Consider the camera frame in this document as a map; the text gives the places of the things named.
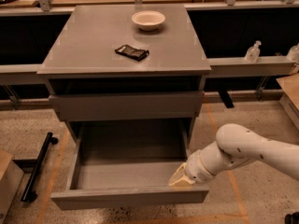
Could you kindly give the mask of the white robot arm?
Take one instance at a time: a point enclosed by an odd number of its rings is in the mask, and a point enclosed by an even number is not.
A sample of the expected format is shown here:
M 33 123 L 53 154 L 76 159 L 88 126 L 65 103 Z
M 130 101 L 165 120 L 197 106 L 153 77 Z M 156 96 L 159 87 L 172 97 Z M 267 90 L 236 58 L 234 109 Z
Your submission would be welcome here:
M 218 173 L 261 161 L 299 179 L 299 146 L 268 139 L 238 124 L 225 124 L 216 140 L 198 149 L 169 179 L 170 187 L 190 187 L 212 180 Z

